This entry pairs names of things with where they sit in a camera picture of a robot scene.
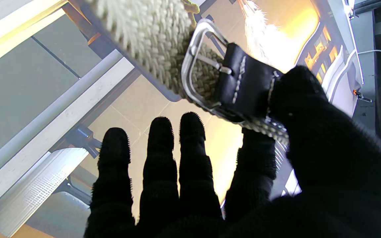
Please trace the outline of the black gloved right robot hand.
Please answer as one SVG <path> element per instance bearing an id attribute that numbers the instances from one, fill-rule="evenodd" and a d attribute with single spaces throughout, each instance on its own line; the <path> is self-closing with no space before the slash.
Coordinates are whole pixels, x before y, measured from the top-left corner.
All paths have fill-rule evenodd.
<path id="1" fill-rule="evenodd" d="M 288 131 L 287 158 L 301 193 L 269 199 L 275 141 L 243 128 L 223 218 L 199 116 L 181 117 L 179 168 L 171 122 L 161 116 L 150 125 L 139 222 L 132 214 L 128 136 L 110 128 L 84 237 L 381 237 L 381 140 L 330 104 L 305 66 L 275 83 L 271 103 L 273 117 Z"/>

